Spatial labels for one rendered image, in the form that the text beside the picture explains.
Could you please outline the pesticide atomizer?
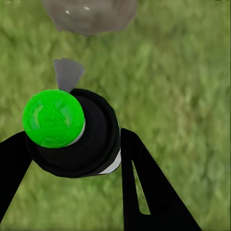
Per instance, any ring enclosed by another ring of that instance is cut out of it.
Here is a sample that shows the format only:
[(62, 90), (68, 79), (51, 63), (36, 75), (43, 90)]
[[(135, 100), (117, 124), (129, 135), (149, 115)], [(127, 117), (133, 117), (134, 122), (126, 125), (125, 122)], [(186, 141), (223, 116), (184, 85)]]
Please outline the pesticide atomizer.
[(75, 60), (54, 62), (58, 90), (44, 90), (25, 105), (26, 146), (43, 170), (58, 177), (106, 175), (121, 164), (121, 130), (114, 109), (93, 91), (74, 88), (85, 74)]

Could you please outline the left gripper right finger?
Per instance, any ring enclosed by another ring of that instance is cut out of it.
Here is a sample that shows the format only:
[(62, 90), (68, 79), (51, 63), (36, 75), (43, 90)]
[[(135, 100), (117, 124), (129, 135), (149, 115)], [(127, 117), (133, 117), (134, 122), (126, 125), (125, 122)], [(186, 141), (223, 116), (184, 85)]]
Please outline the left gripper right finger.
[[(139, 136), (120, 130), (124, 231), (202, 231)], [(132, 160), (150, 215), (139, 211)]]

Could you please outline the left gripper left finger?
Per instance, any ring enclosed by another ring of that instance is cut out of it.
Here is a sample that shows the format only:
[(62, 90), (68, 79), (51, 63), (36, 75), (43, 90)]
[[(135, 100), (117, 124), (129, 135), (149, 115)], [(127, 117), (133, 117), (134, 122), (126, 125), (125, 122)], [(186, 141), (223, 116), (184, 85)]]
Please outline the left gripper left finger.
[(25, 131), (0, 143), (0, 223), (31, 161)]

